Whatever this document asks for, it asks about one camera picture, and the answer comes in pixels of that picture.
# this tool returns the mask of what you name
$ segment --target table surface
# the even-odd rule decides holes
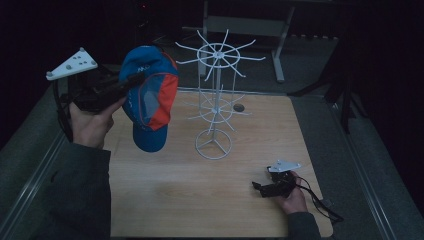
[[[223,99],[229,101],[231,95]],[[225,122],[218,124],[232,141],[230,153],[219,160],[206,159],[195,149],[197,135],[210,126],[196,118],[197,92],[178,92],[166,145],[156,153],[138,149],[132,122],[122,110],[114,114],[115,125],[105,142],[105,149],[112,151],[112,236],[287,236],[285,214],[272,199],[261,198],[251,182],[272,183],[266,167],[282,159],[300,163],[296,172],[322,197],[291,100],[249,94],[236,103],[249,115],[231,116],[235,131]],[[321,235],[331,236],[330,221],[305,195]]]

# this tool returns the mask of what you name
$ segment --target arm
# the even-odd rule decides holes
[[[38,239],[110,239],[110,152],[102,150],[112,114],[124,99],[97,115],[70,105],[74,143],[59,154],[63,164],[45,194],[47,221]]]
[[[297,178],[296,184],[300,185],[300,181],[300,178]],[[299,187],[294,188],[289,197],[276,197],[275,199],[278,205],[287,214],[289,239],[321,239],[318,225],[314,216],[308,212],[305,195]]]

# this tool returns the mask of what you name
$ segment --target black cable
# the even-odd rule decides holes
[[[312,196],[312,200],[314,202],[315,207],[317,208],[317,210],[324,215],[325,217],[329,218],[332,221],[332,224],[336,224],[338,222],[343,222],[344,218],[341,217],[340,215],[338,215],[337,213],[335,213],[334,211],[332,211],[331,209],[329,209],[327,206],[325,206],[321,200],[319,200],[319,198],[317,197],[317,195],[315,195],[315,193],[311,190],[311,186],[309,185],[308,181],[306,181],[304,178],[298,177],[300,179],[302,179],[303,181],[306,182],[306,184],[308,184],[308,188],[302,186],[302,185],[298,185],[296,184],[297,187],[306,190],[311,196]],[[319,206],[324,209],[325,211],[328,212],[329,216],[326,216],[322,211],[319,210],[319,207],[316,205],[316,203],[319,204]]]
[[[69,124],[68,116],[65,113],[64,107],[62,106],[62,102],[59,97],[59,85],[57,80],[53,81],[53,96],[56,102],[56,107],[57,107],[56,111],[58,115],[59,126],[62,129],[62,131],[65,133],[66,138],[68,138],[68,140],[72,142],[73,141],[72,128],[71,128],[71,125]]]

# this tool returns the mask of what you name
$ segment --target blue cap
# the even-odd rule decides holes
[[[176,63],[154,46],[140,46],[124,59],[119,80],[144,72],[145,81],[127,94],[122,108],[133,121],[133,139],[143,151],[157,152],[165,145],[171,107],[177,94]]]

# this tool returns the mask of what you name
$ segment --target hand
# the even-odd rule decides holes
[[[299,175],[293,171],[291,172],[296,177],[296,184],[300,185],[301,179],[298,178]],[[306,207],[305,195],[299,187],[295,187],[287,198],[280,196],[275,197],[275,200],[286,214],[308,211],[308,208]]]
[[[125,98],[118,100],[99,114],[81,111],[71,103],[72,131],[74,143],[87,147],[102,149],[106,133],[113,126],[112,114],[125,102]]]

